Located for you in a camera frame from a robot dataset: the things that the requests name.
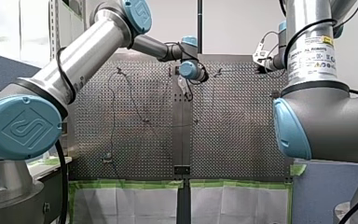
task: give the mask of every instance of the sticker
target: sticker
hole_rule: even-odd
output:
[[[305,43],[303,49],[295,49],[289,54],[289,81],[321,73],[336,76],[333,39],[328,36],[309,37]]]
[[[307,39],[305,39],[305,44],[306,45],[329,44],[331,46],[334,46],[334,41],[333,41],[333,38],[326,36],[326,35],[322,35],[322,36],[308,37]]]

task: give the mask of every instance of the green tape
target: green tape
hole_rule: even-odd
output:
[[[252,189],[289,189],[286,183],[269,183],[258,181],[243,180],[190,180],[191,188],[221,188],[221,187],[241,187]]]
[[[287,223],[292,224],[292,215],[293,215],[293,184],[287,184],[290,186],[288,189],[288,199],[287,199]]]
[[[290,166],[290,175],[302,175],[307,169],[306,164],[293,164]]]
[[[32,161],[30,163],[28,163],[28,165],[58,165],[60,164],[60,160],[58,158],[53,158],[53,159],[46,159],[45,161],[43,161],[42,159],[37,160],[37,161]]]

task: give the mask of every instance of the pegboard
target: pegboard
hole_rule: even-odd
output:
[[[183,129],[191,132],[191,144],[183,144],[190,153],[182,156],[189,157],[191,178],[285,181],[289,176],[292,160],[277,149],[270,98],[287,78],[263,78],[251,60],[200,56],[212,76],[193,88],[194,122]],[[101,68],[70,110],[68,147],[78,155],[71,179],[174,178],[174,66],[143,55],[115,54]]]
[[[72,179],[172,179],[170,69],[117,54],[89,81],[70,112]]]
[[[195,86],[191,176],[284,181],[291,159],[279,151],[273,91],[287,76],[256,74],[251,56],[201,56],[211,78]]]

